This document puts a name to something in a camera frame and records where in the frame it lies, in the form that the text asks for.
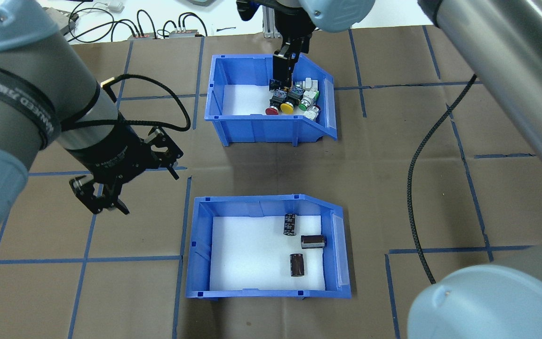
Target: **metal bracket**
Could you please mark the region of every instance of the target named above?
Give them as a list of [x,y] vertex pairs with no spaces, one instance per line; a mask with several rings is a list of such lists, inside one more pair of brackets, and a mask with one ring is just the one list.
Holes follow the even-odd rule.
[[263,6],[263,36],[268,39],[281,38],[275,27],[275,11],[267,6]]

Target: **blue plastic bin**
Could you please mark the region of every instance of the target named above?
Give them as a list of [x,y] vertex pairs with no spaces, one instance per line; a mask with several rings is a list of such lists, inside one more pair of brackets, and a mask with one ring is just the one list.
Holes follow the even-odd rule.
[[208,83],[204,120],[215,126],[224,146],[232,142],[316,142],[327,135],[338,139],[334,103],[334,78],[301,55],[295,67],[294,81],[319,80],[317,105],[321,112],[316,122],[301,115],[223,115],[224,86],[250,84],[268,86],[273,75],[273,56],[241,54],[213,56]]
[[[210,257],[213,217],[268,217],[320,215],[321,232],[327,239],[323,249],[325,291],[258,290],[211,291]],[[187,264],[187,298],[217,299],[228,297],[351,298],[344,214],[340,206],[303,194],[258,195],[250,197],[200,197],[194,199],[191,224],[190,256]]]

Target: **electronic component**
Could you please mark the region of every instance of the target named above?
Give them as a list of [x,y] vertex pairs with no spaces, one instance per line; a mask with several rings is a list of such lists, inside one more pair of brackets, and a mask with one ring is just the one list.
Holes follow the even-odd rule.
[[302,249],[322,249],[325,247],[325,237],[319,235],[301,235]]
[[302,253],[290,255],[290,275],[292,277],[302,277],[305,275],[305,260]]
[[286,102],[280,105],[281,111],[286,114],[292,114],[294,112],[294,107],[301,102],[303,94],[305,94],[305,91],[302,88],[291,88],[290,92],[288,92]]
[[319,91],[318,90],[307,90],[305,91],[305,94],[303,94],[303,99],[301,99],[301,103],[298,105],[298,107],[301,110],[307,110],[311,105],[314,105],[319,97]]
[[276,89],[273,91],[273,97],[269,99],[269,108],[265,109],[265,114],[267,115],[277,115],[279,114],[279,106],[284,103],[288,93],[286,91]]
[[288,213],[284,216],[284,235],[296,235],[296,214]]
[[317,116],[319,115],[320,110],[321,110],[321,108],[320,108],[318,105],[314,105],[314,106],[310,107],[310,108],[303,114],[303,116],[305,116],[305,118],[308,118],[308,119],[310,119],[310,120],[315,121],[315,119],[316,119]]

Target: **black cable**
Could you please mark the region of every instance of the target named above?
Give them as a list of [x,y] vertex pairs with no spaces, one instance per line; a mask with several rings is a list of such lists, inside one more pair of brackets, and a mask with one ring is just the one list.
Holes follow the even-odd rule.
[[423,138],[422,142],[417,147],[415,154],[413,154],[413,158],[411,159],[411,165],[409,165],[409,172],[407,174],[407,211],[409,212],[409,224],[411,226],[411,234],[413,236],[413,242],[415,243],[415,249],[417,250],[417,255],[420,257],[423,270],[424,272],[426,272],[426,275],[428,276],[428,280],[430,280],[430,283],[436,283],[436,280],[434,280],[434,276],[432,275],[432,272],[430,271],[430,268],[428,267],[428,262],[426,262],[426,257],[423,255],[422,245],[420,245],[420,240],[417,236],[417,228],[415,227],[415,217],[413,216],[413,202],[411,199],[411,185],[413,183],[413,169],[415,167],[417,158],[420,156],[420,153],[422,152],[424,146],[426,146],[426,143],[428,142],[428,140],[430,140],[430,137],[432,137],[436,129],[438,129],[440,125],[443,124],[443,122],[445,122],[447,117],[457,107],[457,105],[464,98],[465,94],[467,94],[467,92],[470,90],[471,86],[475,83],[475,81],[476,81],[476,75],[474,74],[471,77],[470,81],[467,83],[467,85],[465,85],[465,88],[463,88],[460,95],[453,102],[453,105],[447,108],[447,111],[445,112],[445,114],[443,114],[443,116],[441,116],[440,119],[438,119],[438,121],[434,124],[434,126],[432,126],[430,131],[428,131],[428,134],[426,135],[426,137]]
[[183,17],[183,15],[187,15],[187,14],[196,15],[196,13],[194,13],[194,12],[183,12],[183,13],[181,13],[179,15],[179,17],[177,18],[177,24],[179,25],[179,29],[181,29],[181,17]]
[[196,19],[198,19],[198,21],[200,21],[200,23],[202,24],[202,27],[204,27],[205,36],[208,36],[208,31],[206,30],[206,25],[204,25],[204,21],[202,21],[202,19],[200,19],[200,17],[198,15],[195,15],[195,14],[192,14],[192,13],[189,13],[188,15],[183,17],[183,21],[182,21],[183,28],[185,28],[185,19],[187,19],[188,17],[191,17],[191,16],[195,17]]
[[106,13],[107,15],[110,15],[110,17],[112,18],[112,21],[111,22],[108,22],[108,23],[105,23],[103,25],[99,25],[97,27],[94,27],[92,28],[91,30],[87,30],[81,34],[79,34],[78,36],[75,36],[75,34],[71,31],[69,31],[69,33],[71,33],[71,36],[72,36],[72,39],[71,40],[68,40],[68,42],[70,41],[73,41],[73,40],[77,40],[77,41],[80,41],[82,43],[92,43],[92,42],[95,42],[95,41],[99,41],[101,39],[103,39],[104,37],[106,37],[111,31],[112,31],[112,26],[110,26],[110,28],[108,28],[108,31],[101,37],[99,37],[98,39],[95,39],[95,40],[91,40],[91,41],[83,41],[81,39],[79,39],[79,37],[83,36],[85,33],[88,33],[88,32],[92,32],[94,30],[96,30],[97,28],[101,28],[103,26],[106,26],[106,25],[111,25],[114,23],[114,15],[112,15],[112,13],[110,13],[109,11],[105,10],[105,9],[101,9],[101,8],[97,8],[97,7],[88,7],[88,8],[83,8],[83,9],[79,9],[77,11],[77,9],[79,8],[79,6],[81,6],[82,4],[84,4],[86,1],[82,1],[80,2],[72,11],[71,13],[68,15],[68,26],[71,25],[71,18],[74,17],[75,14],[77,13],[80,13],[82,11],[86,11],[88,9],[90,9],[89,13],[91,13],[94,9],[95,10],[98,10],[98,11],[101,11],[101,12],[104,12]]
[[163,39],[166,39],[166,38],[170,37],[171,32],[169,32],[167,30],[156,30],[156,33],[158,33],[161,37],[163,37]]
[[[83,41],[83,40],[80,40],[79,37],[82,37],[84,36],[85,34],[89,33],[89,32],[92,32],[94,30],[97,30],[97,28],[102,28],[103,26],[106,26],[106,25],[112,25],[116,23],[116,21],[111,21],[111,22],[106,22],[105,24],[101,24],[99,26],[95,26],[93,28],[91,28],[90,30],[86,30],[84,32],[82,32],[81,34],[77,35],[77,36],[74,36],[71,40],[68,40],[67,42],[70,42],[70,41],[73,41],[73,40],[77,40],[77,41],[81,41],[83,43],[92,43],[92,42],[96,42],[96,41],[99,41],[99,40],[102,40],[104,37],[106,37],[108,35],[108,33],[106,32],[106,34],[104,34],[103,36],[95,39],[95,40],[91,40],[91,41]],[[108,30],[108,32],[111,32],[112,31],[112,26],[110,26],[110,29]]]
[[119,81],[126,80],[126,79],[141,79],[141,80],[148,81],[150,83],[153,83],[153,84],[159,86],[160,88],[165,90],[168,94],[170,94],[170,96],[172,96],[173,99],[175,99],[175,101],[177,102],[177,105],[179,105],[179,109],[181,109],[181,112],[183,113],[183,116],[185,117],[185,127],[179,127],[179,126],[174,125],[174,124],[169,124],[167,122],[160,122],[160,121],[92,120],[92,121],[75,122],[74,124],[70,125],[69,127],[66,127],[65,129],[63,129],[63,131],[68,131],[70,129],[81,129],[81,128],[84,128],[84,127],[91,127],[91,126],[117,125],[117,124],[164,127],[164,128],[167,128],[167,129],[173,129],[173,130],[181,131],[181,132],[189,131],[189,129],[191,127],[191,119],[190,119],[189,114],[187,114],[187,110],[183,106],[183,103],[181,103],[181,100],[179,100],[179,97],[177,97],[177,94],[175,94],[170,88],[165,86],[163,83],[161,83],[161,82],[159,82],[157,80],[145,77],[143,75],[123,74],[123,75],[119,75],[118,77],[115,77],[112,81],[108,82],[106,84],[106,86],[110,87],[110,86],[118,83]]
[[139,32],[139,28],[137,28],[137,25],[135,24],[135,22],[133,22],[133,20],[131,20],[131,19],[120,19],[120,20],[117,20],[117,22],[120,22],[120,21],[131,22],[131,25],[133,25],[133,28],[135,28],[135,32],[136,32],[136,33]]
[[152,17],[149,15],[149,13],[144,11],[143,9],[140,9],[140,10],[137,11],[137,26],[139,27],[139,32],[141,32],[142,36],[143,36],[142,24],[139,22],[139,13],[146,13],[148,18],[150,19],[150,23],[152,24],[152,30],[153,30],[154,38],[157,39],[157,37],[156,37],[156,26],[154,26],[154,21],[152,20]]
[[129,27],[129,29],[131,30],[131,35],[133,37],[136,37],[135,35],[135,31],[133,30],[133,28],[131,28],[131,25],[127,24],[126,22],[122,21],[122,20],[119,20],[117,22],[114,22],[114,26],[112,26],[112,33],[110,34],[110,42],[114,42],[114,30],[116,29],[116,26],[118,24],[124,24],[126,25],[127,27]]
[[168,24],[173,24],[173,27],[175,28],[175,31],[177,30],[177,25],[175,24],[175,22],[172,21],[172,20],[167,20],[167,21],[164,23],[164,25],[162,26],[163,32],[166,30],[166,25],[168,25]]

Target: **black capacitor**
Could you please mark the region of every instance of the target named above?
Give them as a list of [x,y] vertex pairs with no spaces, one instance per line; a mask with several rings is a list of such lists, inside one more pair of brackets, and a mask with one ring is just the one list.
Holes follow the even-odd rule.
[[290,271],[292,277],[302,277],[305,275],[305,260],[302,253],[290,255]]
[[301,235],[302,249],[322,249],[325,247],[325,237],[322,235]]
[[296,235],[296,214],[288,213],[284,216],[284,235]]

